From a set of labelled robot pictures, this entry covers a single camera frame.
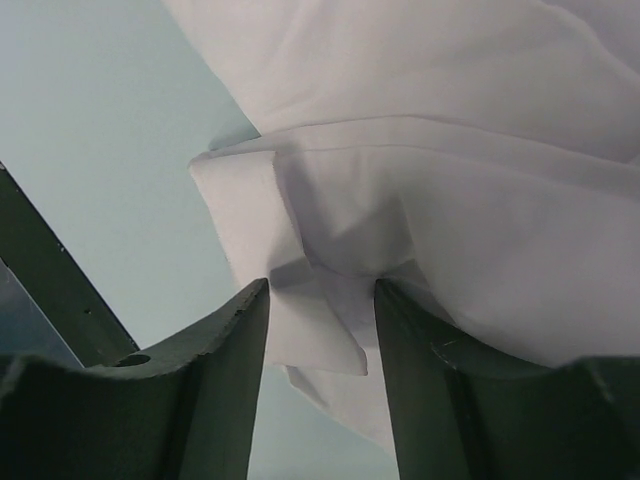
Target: curved metal edge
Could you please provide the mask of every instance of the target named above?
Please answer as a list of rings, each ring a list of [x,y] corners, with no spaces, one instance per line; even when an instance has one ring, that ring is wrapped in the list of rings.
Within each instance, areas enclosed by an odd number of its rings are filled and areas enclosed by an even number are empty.
[[[121,363],[131,356],[146,355],[149,357],[149,361],[143,364],[124,367],[98,365],[85,369],[74,369],[39,355],[26,354],[0,355],[0,366],[5,365],[5,372],[19,371],[24,373],[31,365],[46,364],[64,371],[68,375],[120,380],[137,380],[168,375],[187,368],[199,356],[213,353],[220,348],[252,303],[261,295],[268,295],[268,292],[269,284],[266,279],[255,280],[210,315],[156,345],[132,353],[118,362]],[[11,384],[19,382],[19,380],[19,376],[2,375],[0,393],[10,390]]]

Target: white cloth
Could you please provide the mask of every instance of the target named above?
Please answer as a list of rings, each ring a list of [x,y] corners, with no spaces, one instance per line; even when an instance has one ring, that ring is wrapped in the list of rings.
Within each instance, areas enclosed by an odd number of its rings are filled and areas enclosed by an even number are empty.
[[[640,4],[166,2],[266,134],[191,172],[318,406],[392,449],[380,276],[532,361],[640,353]]]

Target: dark green metal bracket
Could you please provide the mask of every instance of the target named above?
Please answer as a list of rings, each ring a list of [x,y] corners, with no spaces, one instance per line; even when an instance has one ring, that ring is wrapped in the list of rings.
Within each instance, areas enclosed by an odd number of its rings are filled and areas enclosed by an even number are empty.
[[[0,261],[85,366],[138,350],[29,199],[0,164]]]

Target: light blue background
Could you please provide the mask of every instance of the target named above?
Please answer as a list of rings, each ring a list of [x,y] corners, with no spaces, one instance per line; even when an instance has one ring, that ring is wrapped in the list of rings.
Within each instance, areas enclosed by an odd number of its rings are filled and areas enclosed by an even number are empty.
[[[161,3],[0,0],[0,62],[0,161],[140,345],[228,299],[230,272],[186,167],[212,139],[256,132]],[[265,371],[250,478],[394,470]]]

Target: wrinkled sheet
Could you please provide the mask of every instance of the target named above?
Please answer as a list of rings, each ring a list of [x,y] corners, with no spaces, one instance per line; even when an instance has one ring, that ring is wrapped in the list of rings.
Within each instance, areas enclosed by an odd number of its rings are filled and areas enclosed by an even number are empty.
[[[166,3],[263,134],[191,172],[320,408],[393,449],[379,277],[531,361],[640,353],[640,4]]]

